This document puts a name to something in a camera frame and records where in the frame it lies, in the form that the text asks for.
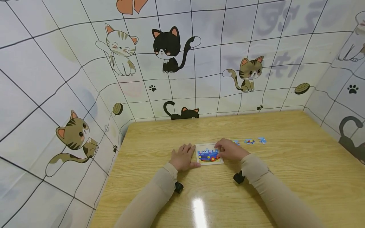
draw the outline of person's right hand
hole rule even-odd
[[[231,160],[238,160],[241,161],[242,158],[249,155],[250,153],[234,143],[229,139],[221,139],[219,140],[214,148],[219,148],[220,153],[218,154],[219,157],[228,158]]]

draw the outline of cat tail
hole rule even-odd
[[[169,111],[167,111],[167,105],[168,105],[168,104],[175,105],[175,102],[173,102],[173,101],[166,101],[166,102],[164,103],[164,110],[165,110],[166,114],[167,114],[167,115],[169,115],[169,116],[171,116],[171,114],[169,113]]]
[[[234,70],[227,69],[227,70],[223,71],[223,77],[232,77],[233,80],[234,80],[234,84],[236,86],[236,89],[242,90],[241,87],[238,85],[237,74]]]
[[[188,51],[201,44],[201,39],[198,36],[193,36],[188,41],[186,41],[185,47],[184,47],[184,56],[182,57],[181,65],[179,66],[179,70],[182,69],[186,62],[186,56],[188,55]]]
[[[95,45],[109,55],[110,66],[114,70],[114,58],[113,58],[113,54],[112,54],[110,48],[108,47],[108,45],[106,45],[104,42],[101,42],[101,41],[96,41]]]
[[[357,126],[358,128],[362,128],[362,127],[364,126],[364,125],[363,125],[363,123],[362,123],[359,119],[357,119],[356,117],[354,117],[354,116],[348,116],[348,117],[345,117],[345,118],[341,121],[340,126],[339,126],[341,136],[345,136],[345,135],[344,135],[344,133],[343,133],[343,127],[344,127],[344,125],[346,124],[346,122],[347,122],[347,121],[349,121],[349,120],[354,121],[354,122],[355,122],[355,124],[356,124],[356,126]]]
[[[46,176],[52,177],[61,168],[61,166],[67,161],[74,161],[77,163],[85,163],[90,159],[88,158],[78,158],[72,154],[60,153],[54,156],[47,164]]]

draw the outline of puzzle board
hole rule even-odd
[[[219,149],[214,148],[215,143],[196,144],[196,160],[201,165],[223,164],[223,158],[218,157]]]

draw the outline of cartoon cat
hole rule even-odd
[[[358,13],[355,17],[357,26],[349,39],[341,48],[337,60],[357,62],[364,58],[365,47],[365,11]]]
[[[167,105],[172,104],[175,105],[175,102],[173,101],[166,101],[164,103],[164,110],[167,115],[171,117],[172,120],[181,120],[181,119],[193,119],[193,118],[199,118],[199,109],[190,110],[185,107],[181,109],[181,115],[179,114],[170,114],[169,111],[167,111]]]
[[[184,47],[182,62],[179,66],[175,59],[175,57],[179,54],[181,47],[180,35],[177,28],[174,26],[169,32],[161,32],[160,30],[152,29],[152,35],[155,38],[155,41],[153,42],[153,49],[156,56],[164,60],[162,71],[166,73],[175,73],[182,69],[185,65],[188,51],[201,43],[201,39],[197,36],[193,36],[188,39]]]
[[[71,110],[71,117],[65,127],[56,129],[57,137],[71,150],[83,149],[86,158],[78,158],[72,154],[60,153],[54,156],[46,167],[46,175],[53,176],[67,161],[85,163],[92,158],[99,148],[99,144],[89,137],[90,129],[87,123],[78,118]]]
[[[136,68],[128,57],[135,53],[138,37],[116,31],[108,24],[105,30],[107,43],[96,41],[95,45],[109,55],[110,66],[119,76],[134,75]]]
[[[354,116],[348,116],[345,117],[340,125],[339,125],[339,130],[341,133],[341,138],[338,141],[346,150],[348,150],[355,158],[357,158],[362,164],[365,165],[365,142],[362,143],[360,146],[355,147],[354,143],[352,142],[352,140],[347,137],[346,135],[344,135],[343,133],[343,127],[346,124],[347,121],[352,120],[355,122],[356,126],[359,128],[362,128],[364,125],[363,123],[357,119]]]
[[[258,78],[262,73],[262,61],[264,57],[260,56],[255,60],[248,60],[244,58],[239,66],[239,77],[243,79],[242,85],[238,85],[237,74],[232,69],[227,69],[223,72],[224,77],[232,77],[236,89],[243,92],[255,90],[253,79]]]

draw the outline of hand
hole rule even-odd
[[[219,157],[228,158],[231,160],[241,161],[242,158],[249,155],[250,153],[234,143],[229,139],[221,139],[215,145],[214,148],[219,148]]]
[[[176,152],[175,150],[171,151],[171,160],[169,161],[178,172],[186,171],[188,169],[198,168],[200,167],[199,162],[191,162],[191,157],[193,156],[193,152],[195,150],[195,145],[182,145],[179,150]]]

